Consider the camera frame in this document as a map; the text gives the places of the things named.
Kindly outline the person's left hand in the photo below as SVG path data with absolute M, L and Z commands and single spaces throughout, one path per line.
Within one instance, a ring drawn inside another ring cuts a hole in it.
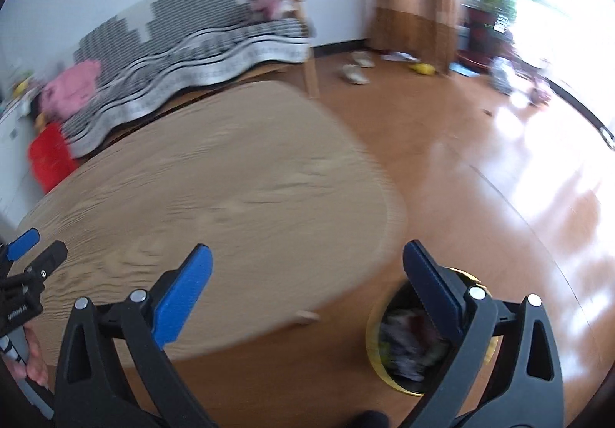
M 16 362 L 6 356 L 3 356 L 2 359 L 13 379 L 19 380 L 29 378 L 30 380 L 36 382 L 39 386 L 48 387 L 48 366 L 46 365 L 43 357 L 40 340 L 35 334 L 34 326 L 31 322 L 24 325 L 24 333 L 29 350 L 28 362 L 23 365 L 23 363 Z

